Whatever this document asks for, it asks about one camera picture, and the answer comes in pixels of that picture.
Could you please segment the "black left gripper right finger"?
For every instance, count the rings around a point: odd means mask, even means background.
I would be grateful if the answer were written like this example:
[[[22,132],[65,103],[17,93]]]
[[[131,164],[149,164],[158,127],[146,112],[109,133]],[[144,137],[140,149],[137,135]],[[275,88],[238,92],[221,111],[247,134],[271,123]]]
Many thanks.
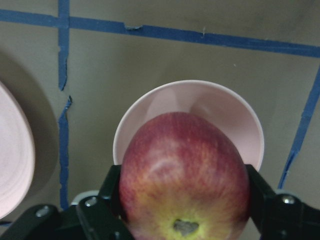
[[[320,210],[297,196],[274,191],[250,164],[250,217],[262,240],[318,240]]]

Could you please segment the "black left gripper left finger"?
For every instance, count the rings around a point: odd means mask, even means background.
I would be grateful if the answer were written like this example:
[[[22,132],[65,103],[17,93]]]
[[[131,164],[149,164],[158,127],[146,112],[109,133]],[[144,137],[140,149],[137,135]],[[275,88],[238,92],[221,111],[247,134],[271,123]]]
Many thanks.
[[[96,196],[83,198],[76,214],[88,240],[129,240],[119,198],[121,166],[112,165]]]

